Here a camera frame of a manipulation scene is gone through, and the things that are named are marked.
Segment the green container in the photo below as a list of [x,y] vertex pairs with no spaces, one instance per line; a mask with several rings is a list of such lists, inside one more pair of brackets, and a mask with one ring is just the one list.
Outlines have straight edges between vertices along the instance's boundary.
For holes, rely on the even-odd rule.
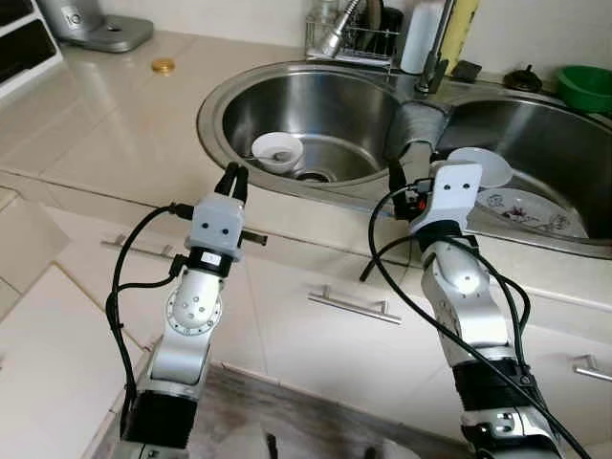
[[612,112],[612,72],[584,65],[565,67],[558,73],[557,94],[583,112]]

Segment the double sink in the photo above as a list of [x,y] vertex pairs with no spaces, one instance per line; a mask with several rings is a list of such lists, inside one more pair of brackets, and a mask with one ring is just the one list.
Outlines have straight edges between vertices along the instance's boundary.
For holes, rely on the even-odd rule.
[[[612,259],[612,121],[488,83],[445,81],[424,98],[414,93],[414,82],[414,76],[338,64],[260,67],[208,96],[198,132],[215,162],[245,165],[256,186],[369,211],[388,191],[386,140],[394,115],[403,102],[416,100],[439,108],[445,127],[433,157],[428,145],[415,143],[401,158],[409,181],[427,176],[431,160],[456,148],[488,148],[513,168],[508,187],[562,207],[588,237],[530,228],[481,205],[470,214],[470,231]],[[275,131],[304,144],[303,161],[283,176],[261,169],[251,154],[257,137]]]

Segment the kitchen countertop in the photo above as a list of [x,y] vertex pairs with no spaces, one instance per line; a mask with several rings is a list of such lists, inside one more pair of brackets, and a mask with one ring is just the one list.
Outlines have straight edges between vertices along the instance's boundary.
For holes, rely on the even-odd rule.
[[[0,101],[0,186],[22,179],[147,206],[195,203],[221,177],[195,129],[217,84],[302,58],[296,48],[167,32],[124,55],[62,51],[65,63],[52,75]],[[176,61],[169,76],[150,70],[163,56]],[[249,194],[251,229],[368,253],[363,212],[255,186]],[[381,221],[379,235],[381,244],[405,235],[405,224]],[[612,313],[612,262],[478,239],[497,269],[531,293]]]

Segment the white bottle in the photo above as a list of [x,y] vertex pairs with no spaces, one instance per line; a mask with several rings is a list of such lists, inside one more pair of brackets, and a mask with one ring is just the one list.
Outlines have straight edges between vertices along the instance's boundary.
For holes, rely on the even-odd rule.
[[412,12],[400,68],[407,74],[423,72],[427,54],[438,31],[443,1],[419,3]]

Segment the kitchen appliance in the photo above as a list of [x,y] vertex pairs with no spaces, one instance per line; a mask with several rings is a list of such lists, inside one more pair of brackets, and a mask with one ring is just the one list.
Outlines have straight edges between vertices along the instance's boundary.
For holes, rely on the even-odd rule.
[[0,0],[0,98],[61,60],[34,0]]
[[38,0],[54,35],[89,50],[125,53],[153,34],[153,23],[128,16],[105,15],[98,0]]

